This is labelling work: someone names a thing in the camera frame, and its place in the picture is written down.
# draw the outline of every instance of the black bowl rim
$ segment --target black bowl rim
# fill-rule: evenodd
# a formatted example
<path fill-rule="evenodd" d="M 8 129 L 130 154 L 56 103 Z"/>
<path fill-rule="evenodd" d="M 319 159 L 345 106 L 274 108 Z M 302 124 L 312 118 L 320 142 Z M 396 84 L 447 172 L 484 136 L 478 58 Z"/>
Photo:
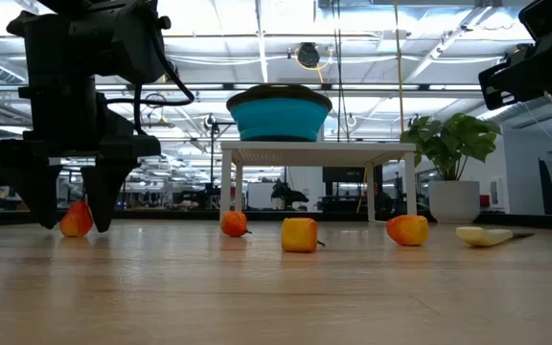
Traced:
<path fill-rule="evenodd" d="M 311 101 L 321 105 L 327 111 L 332 111 L 332 101 L 329 98 L 313 92 L 308 87 L 299 84 L 266 83 L 253 86 L 227 101 L 227 110 L 231 111 L 237 105 L 247 102 L 273 98 L 288 98 L 293 100 Z"/>

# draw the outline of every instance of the orange object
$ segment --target orange object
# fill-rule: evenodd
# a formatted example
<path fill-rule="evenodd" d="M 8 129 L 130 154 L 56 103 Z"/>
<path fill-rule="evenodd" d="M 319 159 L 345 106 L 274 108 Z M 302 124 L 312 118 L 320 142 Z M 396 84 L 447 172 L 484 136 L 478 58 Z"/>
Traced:
<path fill-rule="evenodd" d="M 429 236 L 429 224 L 425 217 L 399 216 L 387 221 L 387 233 L 400 245 L 421 245 Z"/>
<path fill-rule="evenodd" d="M 241 237 L 250 233 L 246 223 L 246 215 L 238 211 L 227 211 L 220 222 L 222 233 L 231 237 Z"/>
<path fill-rule="evenodd" d="M 317 237 L 318 223 L 310 218 L 287 218 L 283 223 L 281 244 L 284 251 L 315 252 Z"/>
<path fill-rule="evenodd" d="M 60 224 L 65 237 L 84 237 L 93 227 L 93 217 L 84 201 L 76 201 Z"/>

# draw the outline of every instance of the table leg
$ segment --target table leg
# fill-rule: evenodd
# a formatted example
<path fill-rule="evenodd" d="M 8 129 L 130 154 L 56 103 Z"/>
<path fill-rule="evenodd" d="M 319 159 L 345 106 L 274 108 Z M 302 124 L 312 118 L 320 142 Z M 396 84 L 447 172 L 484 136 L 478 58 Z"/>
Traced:
<path fill-rule="evenodd" d="M 236 211 L 242 210 L 242 201 L 244 199 L 244 194 L 242 192 L 242 177 L 243 177 L 243 166 L 242 164 L 236 164 Z"/>
<path fill-rule="evenodd" d="M 371 164 L 365 167 L 368 174 L 368 221 L 376 221 L 376 201 L 374 196 L 374 166 Z"/>
<path fill-rule="evenodd" d="M 222 152 L 220 168 L 220 219 L 231 208 L 231 150 Z"/>
<path fill-rule="evenodd" d="M 414 152 L 403 155 L 405 164 L 406 204 L 408 215 L 417 216 L 417 188 L 414 173 Z"/>

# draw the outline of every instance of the ceiling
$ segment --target ceiling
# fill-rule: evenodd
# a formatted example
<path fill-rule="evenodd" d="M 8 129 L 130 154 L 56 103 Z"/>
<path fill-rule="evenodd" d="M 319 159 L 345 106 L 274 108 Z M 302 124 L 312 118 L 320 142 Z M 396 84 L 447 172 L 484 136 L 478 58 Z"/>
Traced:
<path fill-rule="evenodd" d="M 473 6 L 474 0 L 400 0 L 399 29 L 405 83 L 437 85 L 438 89 L 440 85 L 452 86 L 443 86 L 446 89 L 439 92 L 415 91 L 418 86 L 406 90 L 404 116 L 432 115 L 445 119 L 456 112 L 477 115 L 486 112 L 477 86 L 478 73 L 496 64 L 519 43 L 532 42 L 518 22 L 518 12 L 529 2 L 504 0 L 504 7 L 478 9 Z M 321 63 L 326 64 L 321 71 L 324 82 L 338 83 L 337 63 L 330 57 L 330 51 L 334 50 L 334 28 L 339 27 L 342 82 L 363 84 L 357 89 L 351 86 L 345 92 L 347 111 L 352 115 L 349 120 L 351 136 L 387 140 L 397 139 L 400 134 L 397 87 L 388 91 L 377 88 L 376 92 L 367 89 L 376 84 L 395 86 L 399 80 L 395 14 L 390 4 L 391 1 L 380 0 L 341 0 L 339 20 L 332 16 L 329 0 L 162 0 L 158 10 L 172 20 L 172 28 L 164 32 L 166 54 L 188 84 L 279 82 L 312 84 L 320 88 L 318 73 L 301 68 L 294 57 L 302 42 L 313 42 L 317 47 Z M 6 32 L 8 23 L 22 10 L 41 14 L 48 10 L 32 0 L 0 0 L 0 67 L 26 79 L 23 40 Z M 469 25 L 469 30 L 458 31 L 462 24 Z M 260 25 L 263 39 L 258 35 Z M 127 83 L 117 77 L 98 77 L 97 82 L 110 86 Z M 225 103 L 241 91 L 196 92 L 201 102 L 156 110 L 150 118 L 144 119 L 145 123 L 154 123 L 163 118 L 172 125 L 147 129 L 148 133 L 164 138 L 164 153 L 171 159 L 185 155 L 206 159 L 202 151 L 209 149 L 209 142 L 200 141 L 192 146 L 184 141 L 206 138 L 200 129 L 209 114 L 232 121 Z M 170 100 L 182 98 L 175 90 L 159 93 Z M 125 89 L 105 94 L 108 98 L 131 96 Z M 328 96 L 337 104 L 336 92 Z M 17 125 L 0 127 L 0 136 L 15 136 L 30 124 L 31 108 L 25 100 L 18 99 L 13 88 L 0 90 L 0 105 L 0 123 Z M 115 104 L 111 109 L 132 118 L 130 106 Z M 9 116 L 10 111 L 27 117 Z M 337 133 L 336 117 L 337 109 L 326 121 L 327 139 L 334 139 Z M 232 126 L 220 139 L 236 138 L 238 132 Z M 168 167 L 156 164 L 156 168 L 180 169 L 171 162 L 166 163 Z M 195 169 L 197 166 L 185 165 L 194 170 L 191 173 L 199 174 L 201 169 Z M 247 179 L 257 177 L 261 174 L 250 174 Z"/>

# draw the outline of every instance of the white planter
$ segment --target white planter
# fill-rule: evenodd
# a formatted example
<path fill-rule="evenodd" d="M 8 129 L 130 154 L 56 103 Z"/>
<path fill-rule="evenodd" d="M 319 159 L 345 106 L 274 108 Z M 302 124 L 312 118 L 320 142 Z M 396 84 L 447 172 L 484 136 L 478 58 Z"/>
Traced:
<path fill-rule="evenodd" d="M 429 182 L 429 211 L 441 223 L 472 223 L 480 215 L 480 183 Z"/>

